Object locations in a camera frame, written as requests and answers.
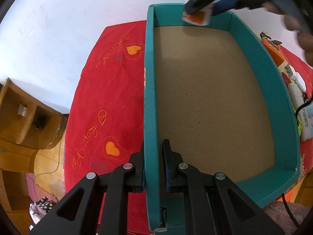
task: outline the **electric cord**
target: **electric cord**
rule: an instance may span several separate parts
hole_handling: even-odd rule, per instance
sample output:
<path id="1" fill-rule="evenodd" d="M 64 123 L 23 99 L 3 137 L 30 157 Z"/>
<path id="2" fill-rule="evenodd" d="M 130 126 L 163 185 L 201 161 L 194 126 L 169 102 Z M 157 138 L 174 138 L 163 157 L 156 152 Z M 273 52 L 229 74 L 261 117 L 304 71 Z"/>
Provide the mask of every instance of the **electric cord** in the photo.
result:
<path id="1" fill-rule="evenodd" d="M 38 176 L 41 176 L 41 175 L 44 175 L 44 174 L 52 174 L 52 173 L 54 173 L 54 172 L 56 172 L 56 171 L 58 170 L 58 168 L 59 168 L 59 166 L 60 166 L 61 143 L 62 143 L 62 140 L 63 140 L 63 136 L 64 136 L 64 134 L 65 134 L 65 131 L 66 131 L 66 128 L 65 128 L 65 130 L 64 130 L 64 132 L 63 132 L 63 134 L 62 134 L 61 140 L 60 140 L 60 147 L 59 147 L 59 154 L 58 154 L 58 166 L 57 166 L 57 168 L 56 168 L 54 171 L 51 171 L 51 172 L 43 172 L 43 173 L 40 173 L 40 174 L 36 175 L 36 176 L 35 176 L 35 180 L 36 180 L 36 178 L 37 178 Z"/>
<path id="2" fill-rule="evenodd" d="M 287 213 L 288 213 L 290 219 L 295 224 L 295 226 L 297 228 L 299 228 L 300 227 L 299 223 L 297 222 L 297 220 L 295 219 L 294 215 L 292 214 L 292 212 L 290 211 L 290 209 L 289 209 L 289 207 L 287 205 L 287 202 L 286 202 L 286 199 L 285 199 L 285 194 L 282 194 L 281 197 L 283 198 L 283 203 L 284 203 L 284 206 L 285 206 L 285 208 L 287 210 Z"/>

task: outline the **pink fabric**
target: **pink fabric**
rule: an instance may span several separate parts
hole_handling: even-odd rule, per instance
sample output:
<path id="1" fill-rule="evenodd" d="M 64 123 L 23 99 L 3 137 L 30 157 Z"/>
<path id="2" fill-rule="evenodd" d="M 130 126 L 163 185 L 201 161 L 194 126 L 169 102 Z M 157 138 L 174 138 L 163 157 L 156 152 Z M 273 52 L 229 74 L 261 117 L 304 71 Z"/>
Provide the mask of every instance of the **pink fabric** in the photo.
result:
<path id="1" fill-rule="evenodd" d="M 287 202 L 287 205 L 299 224 L 303 222 L 310 211 L 310 207 L 304 207 L 297 203 Z M 292 235 L 296 226 L 289 217 L 283 202 L 273 202 L 264 211 L 284 230 L 286 235 Z"/>

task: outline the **heart pattern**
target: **heart pattern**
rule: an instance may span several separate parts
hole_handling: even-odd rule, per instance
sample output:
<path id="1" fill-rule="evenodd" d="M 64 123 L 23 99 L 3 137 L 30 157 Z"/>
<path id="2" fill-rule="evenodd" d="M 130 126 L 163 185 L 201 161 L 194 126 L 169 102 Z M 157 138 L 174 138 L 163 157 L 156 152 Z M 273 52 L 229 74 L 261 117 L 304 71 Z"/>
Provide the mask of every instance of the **heart pattern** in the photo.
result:
<path id="1" fill-rule="evenodd" d="M 141 50 L 141 47 L 134 45 L 134 46 L 126 47 L 126 49 L 127 49 L 127 53 L 129 53 L 130 55 L 135 55 L 138 50 Z"/>
<path id="2" fill-rule="evenodd" d="M 120 151 L 117 147 L 115 147 L 114 143 L 109 141 L 106 146 L 105 146 L 106 153 L 108 155 L 114 155 L 114 156 L 119 156 Z"/>
<path id="3" fill-rule="evenodd" d="M 145 52 L 145 45 L 140 43 L 132 43 L 122 46 L 124 57 L 129 60 L 136 60 Z"/>

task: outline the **small object on shelf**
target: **small object on shelf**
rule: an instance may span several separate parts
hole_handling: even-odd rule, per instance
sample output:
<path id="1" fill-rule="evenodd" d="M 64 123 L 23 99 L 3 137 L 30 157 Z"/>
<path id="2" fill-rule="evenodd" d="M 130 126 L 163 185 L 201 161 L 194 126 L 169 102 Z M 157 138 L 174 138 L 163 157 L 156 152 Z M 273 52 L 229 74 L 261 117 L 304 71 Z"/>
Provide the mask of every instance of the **small object on shelf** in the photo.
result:
<path id="1" fill-rule="evenodd" d="M 23 117 L 26 116 L 26 107 L 24 105 L 20 104 L 18 106 L 18 114 Z"/>
<path id="2" fill-rule="evenodd" d="M 305 93 L 306 83 L 304 82 L 303 78 L 301 77 L 301 75 L 298 72 L 296 72 L 296 75 L 297 75 L 297 79 L 295 80 L 295 83 L 298 85 L 300 90 Z"/>

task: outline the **wooden cabinet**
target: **wooden cabinet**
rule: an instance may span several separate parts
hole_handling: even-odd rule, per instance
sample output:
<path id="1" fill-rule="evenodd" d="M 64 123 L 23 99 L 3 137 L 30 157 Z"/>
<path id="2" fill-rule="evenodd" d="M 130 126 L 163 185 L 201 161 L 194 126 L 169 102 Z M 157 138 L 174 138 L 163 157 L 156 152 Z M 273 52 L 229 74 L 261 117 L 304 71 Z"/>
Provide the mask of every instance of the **wooden cabinet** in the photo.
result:
<path id="1" fill-rule="evenodd" d="M 18 113 L 19 107 L 26 109 L 23 115 Z M 0 91 L 0 169 L 33 173 L 38 150 L 53 148 L 66 124 L 66 116 L 7 78 Z"/>
<path id="2" fill-rule="evenodd" d="M 22 235 L 29 234 L 33 221 L 29 215 L 26 174 L 0 169 L 0 203 Z"/>

